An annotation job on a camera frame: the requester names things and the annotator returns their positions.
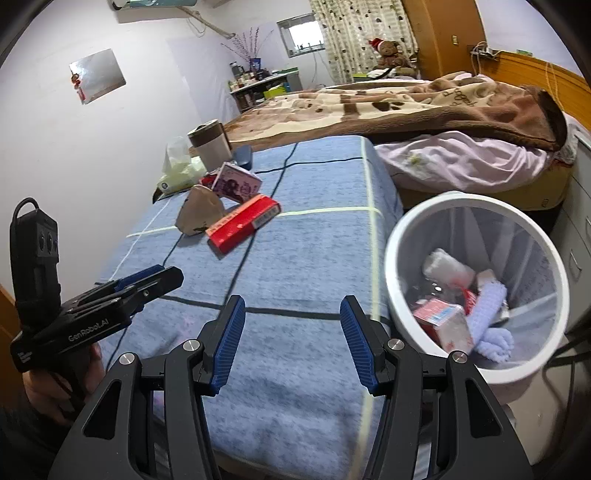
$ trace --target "white trash can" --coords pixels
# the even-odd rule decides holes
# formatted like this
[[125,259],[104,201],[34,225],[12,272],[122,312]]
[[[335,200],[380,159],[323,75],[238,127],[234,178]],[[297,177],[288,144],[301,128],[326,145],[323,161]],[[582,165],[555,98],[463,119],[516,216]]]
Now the white trash can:
[[447,192],[410,210],[386,248],[384,270],[394,322],[418,351],[447,356],[427,336],[405,300],[419,284],[425,258],[443,248],[476,272],[491,268],[507,287],[515,348],[506,363],[472,355],[493,391],[531,378],[550,359],[569,316],[569,284],[560,256],[542,229],[511,205],[481,195]]

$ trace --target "metal screw head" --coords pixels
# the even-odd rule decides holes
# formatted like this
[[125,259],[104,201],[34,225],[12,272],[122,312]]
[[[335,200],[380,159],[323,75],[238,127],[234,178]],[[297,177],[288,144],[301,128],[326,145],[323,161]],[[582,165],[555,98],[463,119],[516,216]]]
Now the metal screw head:
[[132,353],[124,353],[119,357],[119,363],[121,365],[129,365],[132,364],[135,360],[135,355]]
[[464,352],[453,352],[452,360],[458,364],[465,364],[468,361],[468,356]]
[[404,348],[404,342],[398,338],[391,338],[388,340],[388,348],[390,350],[402,350]]
[[183,349],[185,349],[187,352],[194,352],[200,346],[201,343],[199,342],[199,340],[187,340],[183,343]]

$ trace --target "blue blanket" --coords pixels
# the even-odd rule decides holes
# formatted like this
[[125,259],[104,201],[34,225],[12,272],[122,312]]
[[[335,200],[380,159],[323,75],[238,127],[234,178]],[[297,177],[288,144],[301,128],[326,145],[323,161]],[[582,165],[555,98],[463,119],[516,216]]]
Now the blue blanket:
[[253,171],[282,214],[228,255],[173,227],[186,193],[153,205],[123,241],[101,281],[154,264],[181,268],[185,280],[105,339],[103,355],[166,353],[239,294],[248,310],[234,366],[204,401],[214,449],[276,475],[358,478],[382,400],[359,383],[339,304],[354,294],[371,318],[389,318],[382,265],[402,204],[362,137],[258,152]]

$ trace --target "patterned curtain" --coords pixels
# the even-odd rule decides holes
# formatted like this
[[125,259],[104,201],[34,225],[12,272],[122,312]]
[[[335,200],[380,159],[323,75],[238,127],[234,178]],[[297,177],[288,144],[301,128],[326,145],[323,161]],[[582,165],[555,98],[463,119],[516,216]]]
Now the patterned curtain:
[[310,0],[322,27],[326,53],[335,82],[350,83],[354,73],[374,69],[379,54],[374,38],[400,42],[408,57],[417,41],[401,0]]

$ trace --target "blue gripper pad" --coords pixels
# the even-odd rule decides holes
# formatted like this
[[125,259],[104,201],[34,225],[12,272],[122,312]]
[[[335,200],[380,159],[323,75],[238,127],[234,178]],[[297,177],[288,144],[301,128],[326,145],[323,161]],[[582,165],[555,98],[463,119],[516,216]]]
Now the blue gripper pad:
[[139,282],[140,280],[143,280],[144,278],[147,278],[158,272],[162,272],[162,270],[164,270],[164,267],[162,265],[153,265],[152,267],[148,267],[145,270],[142,270],[141,272],[131,274],[129,277],[124,277],[120,279],[117,285],[115,286],[115,292],[121,291],[129,287],[130,285],[133,285],[134,283]]
[[244,328],[244,321],[246,319],[246,304],[242,297],[232,307],[229,313],[226,330],[223,333],[222,340],[220,340],[217,350],[213,356],[213,372],[210,387],[214,393],[218,394],[220,389],[228,383],[228,376],[234,362],[234,356],[238,349],[238,342],[242,336],[242,329]]
[[359,381],[368,389],[369,393],[373,394],[378,388],[374,356],[347,297],[340,303],[340,325],[349,345]]

